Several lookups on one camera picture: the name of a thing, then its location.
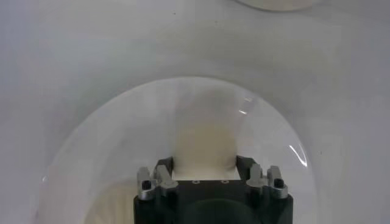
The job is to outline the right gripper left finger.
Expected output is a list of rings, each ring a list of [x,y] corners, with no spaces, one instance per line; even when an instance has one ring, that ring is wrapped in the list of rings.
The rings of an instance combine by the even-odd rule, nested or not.
[[[137,172],[137,197],[141,201],[150,201],[157,194],[168,197],[177,192],[179,183],[172,179],[174,168],[173,157],[158,160],[153,173],[147,167]]]

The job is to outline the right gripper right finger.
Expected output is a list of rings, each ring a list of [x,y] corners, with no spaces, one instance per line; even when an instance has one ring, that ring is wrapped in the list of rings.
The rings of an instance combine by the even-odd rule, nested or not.
[[[267,190],[272,198],[278,200],[288,198],[288,187],[278,166],[270,166],[264,175],[262,167],[253,158],[238,155],[236,169],[249,189],[257,190],[260,195]]]

